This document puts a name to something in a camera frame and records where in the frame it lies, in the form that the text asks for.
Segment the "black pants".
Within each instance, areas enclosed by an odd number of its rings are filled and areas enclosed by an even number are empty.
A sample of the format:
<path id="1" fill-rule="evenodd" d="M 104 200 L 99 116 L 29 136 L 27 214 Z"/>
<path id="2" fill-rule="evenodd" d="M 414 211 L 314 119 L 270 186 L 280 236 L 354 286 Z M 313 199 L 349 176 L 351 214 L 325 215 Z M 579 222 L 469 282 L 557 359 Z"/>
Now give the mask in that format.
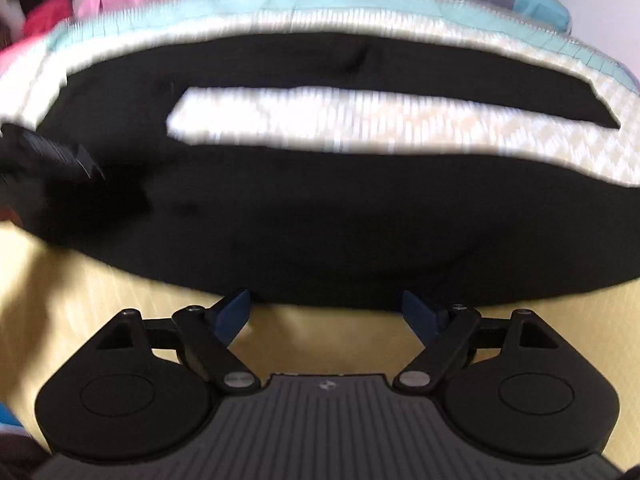
<path id="1" fill-rule="evenodd" d="M 492 53 L 338 32 L 172 44 L 70 77 L 35 132 L 85 145 L 105 192 L 25 229 L 145 278 L 289 304 L 488 306 L 639 274 L 634 188 L 511 156 L 190 146 L 162 122 L 194 82 L 405 91 L 618 127 L 574 77 Z"/>

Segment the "chevron patterned bed mat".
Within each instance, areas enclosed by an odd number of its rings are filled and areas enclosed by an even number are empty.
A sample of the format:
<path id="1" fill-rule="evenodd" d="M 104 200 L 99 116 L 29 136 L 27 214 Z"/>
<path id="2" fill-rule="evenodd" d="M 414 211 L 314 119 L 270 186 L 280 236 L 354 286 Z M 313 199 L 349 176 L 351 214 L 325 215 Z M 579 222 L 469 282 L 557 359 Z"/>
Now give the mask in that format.
<path id="1" fill-rule="evenodd" d="M 492 53 L 574 77 L 618 127 L 405 91 L 306 82 L 231 90 L 194 82 L 162 122 L 168 136 L 192 145 L 522 156 L 619 185 L 639 182 L 639 86 L 623 66 L 570 36 L 470 0 L 164 0 L 65 22 L 2 56 L 1 115 L 38 125 L 71 74 L 115 56 L 267 32 L 351 32 Z"/>

